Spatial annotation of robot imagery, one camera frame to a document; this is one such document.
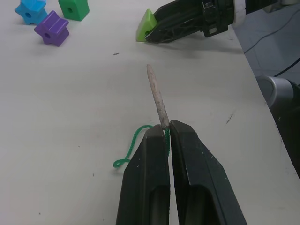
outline table surface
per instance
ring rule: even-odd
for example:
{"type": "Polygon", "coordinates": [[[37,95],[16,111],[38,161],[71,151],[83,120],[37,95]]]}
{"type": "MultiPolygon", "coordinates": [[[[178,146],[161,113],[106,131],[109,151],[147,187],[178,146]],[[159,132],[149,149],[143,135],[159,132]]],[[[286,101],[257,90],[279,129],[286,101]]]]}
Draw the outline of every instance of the table surface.
{"type": "MultiPolygon", "coordinates": [[[[126,166],[113,162],[139,126],[159,123],[147,63],[169,118],[191,125],[224,166],[247,223],[299,224],[299,178],[231,27],[137,43],[146,8],[167,1],[89,0],[89,15],[55,47],[24,25],[18,3],[0,14],[0,224],[115,223],[126,166]]],[[[46,10],[61,15],[56,0],[46,10]]]]}

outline blue star bead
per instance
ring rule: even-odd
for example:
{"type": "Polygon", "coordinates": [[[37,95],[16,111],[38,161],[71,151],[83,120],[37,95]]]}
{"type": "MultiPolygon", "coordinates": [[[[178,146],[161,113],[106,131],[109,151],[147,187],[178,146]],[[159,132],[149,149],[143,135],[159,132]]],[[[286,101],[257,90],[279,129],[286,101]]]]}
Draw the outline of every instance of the blue star bead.
{"type": "Polygon", "coordinates": [[[48,15],[44,9],[45,5],[45,0],[21,0],[15,12],[23,17],[27,25],[38,25],[48,15]]]}

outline black cable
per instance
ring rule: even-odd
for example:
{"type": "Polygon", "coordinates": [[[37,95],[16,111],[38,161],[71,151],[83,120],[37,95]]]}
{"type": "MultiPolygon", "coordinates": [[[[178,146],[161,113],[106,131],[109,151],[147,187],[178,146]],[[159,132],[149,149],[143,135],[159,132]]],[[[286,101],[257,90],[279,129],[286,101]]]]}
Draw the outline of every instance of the black cable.
{"type": "Polygon", "coordinates": [[[293,13],[293,15],[291,16],[291,18],[281,27],[281,28],[279,28],[278,30],[276,30],[276,31],[274,31],[274,32],[272,32],[272,33],[270,33],[270,34],[267,34],[266,36],[263,36],[262,38],[260,38],[252,47],[250,47],[248,50],[246,50],[245,52],[244,52],[244,54],[246,54],[247,52],[249,52],[251,49],[253,49],[261,40],[263,40],[264,38],[266,38],[266,37],[268,37],[268,36],[270,36],[270,35],[272,35],[272,34],[276,34],[278,31],[280,31],[281,29],[283,29],[291,20],[292,20],[292,18],[294,17],[294,15],[296,15],[298,12],[300,11],[300,9],[298,9],[296,12],[294,12],[293,13]]]}
{"type": "Polygon", "coordinates": [[[300,62],[300,57],[292,65],[290,65],[288,68],[286,68],[285,70],[281,71],[280,73],[276,74],[275,76],[282,75],[283,73],[285,73],[286,71],[288,71],[290,68],[292,68],[293,66],[295,66],[298,62],[300,62]]]}

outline floor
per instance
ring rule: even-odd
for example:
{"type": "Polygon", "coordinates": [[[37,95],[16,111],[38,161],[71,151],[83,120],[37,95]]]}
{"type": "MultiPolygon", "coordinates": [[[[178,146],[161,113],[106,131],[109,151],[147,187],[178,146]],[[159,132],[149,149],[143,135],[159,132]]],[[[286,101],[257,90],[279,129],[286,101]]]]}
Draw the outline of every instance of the floor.
{"type": "MultiPolygon", "coordinates": [[[[297,10],[300,10],[300,4],[270,14],[263,10],[248,14],[243,25],[235,28],[243,50],[246,51],[261,37],[278,30],[297,10]]],[[[274,76],[299,57],[300,11],[281,31],[266,37],[246,53],[246,58],[256,77],[274,76]]],[[[300,84],[300,63],[282,74],[281,77],[300,84]]]]}

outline green string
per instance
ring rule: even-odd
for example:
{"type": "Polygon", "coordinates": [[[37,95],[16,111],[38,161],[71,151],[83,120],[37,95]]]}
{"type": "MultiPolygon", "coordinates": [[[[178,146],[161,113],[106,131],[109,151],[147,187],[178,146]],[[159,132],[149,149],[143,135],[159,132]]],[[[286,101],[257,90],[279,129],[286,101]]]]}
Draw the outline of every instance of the green string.
{"type": "MultiPolygon", "coordinates": [[[[152,125],[144,125],[144,126],[139,127],[135,131],[135,134],[133,135],[132,142],[131,142],[131,145],[130,145],[130,148],[128,150],[127,155],[125,156],[125,158],[119,159],[119,160],[115,161],[113,163],[113,167],[114,168],[118,168],[118,167],[122,166],[124,163],[129,163],[130,162],[129,156],[131,155],[132,150],[133,150],[133,148],[135,146],[135,142],[136,142],[137,136],[139,135],[139,133],[143,129],[145,129],[145,128],[152,128],[152,127],[153,127],[152,125]]],[[[165,129],[165,143],[166,143],[166,148],[168,149],[168,156],[169,156],[169,154],[170,154],[170,129],[168,127],[165,129]]]]}

